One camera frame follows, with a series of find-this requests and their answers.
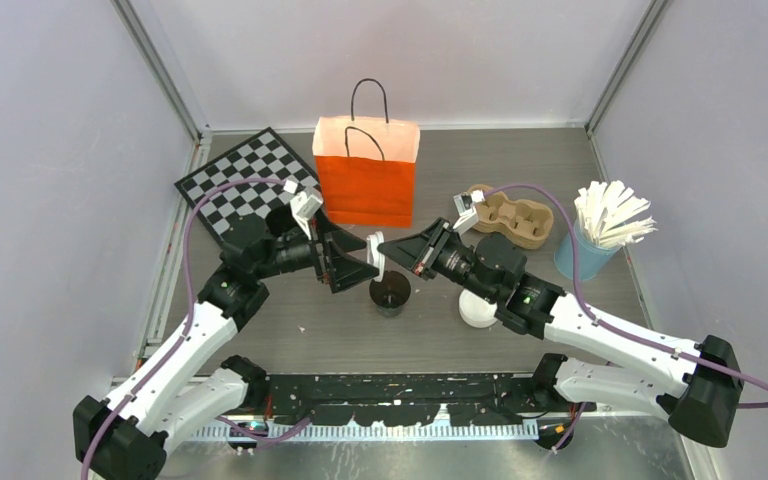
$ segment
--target gray wooden tabletop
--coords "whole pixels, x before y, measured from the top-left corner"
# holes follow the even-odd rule
[[[316,168],[311,154],[312,134],[282,137]],[[220,155],[244,139],[214,137],[211,155]],[[422,132],[416,175],[413,226],[383,229],[385,240],[416,233],[437,217],[455,219],[452,196],[474,184],[536,183],[553,192],[572,212],[577,189],[599,177],[584,130],[573,128]],[[508,195],[549,203],[530,191]],[[377,230],[343,226],[361,238]],[[555,210],[553,231],[543,247],[529,251],[527,268],[571,290],[572,282],[557,272],[552,261],[565,234],[566,228]],[[481,234],[469,232],[464,241],[475,244],[480,238]],[[220,263],[219,246],[200,223],[194,226],[190,252],[198,291]],[[458,314],[460,287],[442,277],[423,281],[392,262],[388,268],[405,273],[413,288],[410,301],[396,318],[377,313],[365,283],[331,295],[316,281],[312,270],[267,279],[270,297],[266,304],[200,373],[211,373],[234,354],[249,357],[274,373],[530,371],[546,352],[600,360],[572,347],[516,335],[501,324],[482,330],[469,327]],[[588,303],[645,324],[623,251],[584,284],[584,292]],[[186,293],[179,276],[167,335],[186,310]]]

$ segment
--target blue container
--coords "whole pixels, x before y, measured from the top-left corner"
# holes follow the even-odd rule
[[[573,231],[578,242],[578,276],[582,281],[587,281],[599,273],[599,270],[608,263],[620,247],[602,248],[593,245],[581,233],[578,222],[575,222]],[[570,242],[569,233],[555,250],[555,266],[558,267],[561,275],[572,279],[572,242]]]

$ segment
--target brown cardboard cup holder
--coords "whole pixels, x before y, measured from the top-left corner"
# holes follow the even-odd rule
[[[487,185],[473,185],[474,190],[490,190]],[[555,216],[552,209],[532,200],[510,200],[505,192],[488,196],[475,206],[478,223],[472,227],[479,232],[499,232],[522,248],[534,250],[549,237]]]

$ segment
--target bag handle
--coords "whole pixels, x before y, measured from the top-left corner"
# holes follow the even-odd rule
[[[355,121],[355,94],[357,93],[357,87],[360,86],[363,82],[375,82],[376,85],[378,85],[381,88],[381,93],[384,95],[384,120],[387,123],[390,123],[390,113],[387,111],[387,92],[384,91],[384,86],[381,85],[381,82],[374,78],[364,78],[363,80],[359,81],[357,85],[355,85],[355,89],[352,90],[352,106],[351,106],[351,113],[352,113],[352,121]]]
[[[381,152],[381,161],[382,161],[382,162],[384,162],[384,161],[385,161],[385,160],[384,160],[384,150],[381,150],[381,145],[378,145],[378,142],[375,140],[375,138],[374,138],[372,135],[370,135],[370,134],[368,134],[368,133],[364,132],[363,130],[361,130],[361,129],[357,128],[357,127],[352,127],[351,125],[350,125],[350,126],[348,126],[348,127],[346,127],[346,130],[345,130],[345,137],[346,137],[346,156],[347,156],[347,157],[351,157],[351,155],[349,154],[349,130],[357,130],[358,132],[360,132],[360,133],[362,133],[362,134],[366,135],[367,137],[369,137],[369,139],[370,139],[370,140],[372,140],[372,143],[374,143],[374,144],[375,144],[375,146],[376,146],[376,147],[378,147],[378,151],[379,151],[379,152]]]

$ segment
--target black cup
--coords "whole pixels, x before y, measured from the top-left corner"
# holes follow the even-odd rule
[[[395,317],[410,298],[410,282],[399,272],[388,270],[380,282],[369,282],[369,298],[385,317]]]

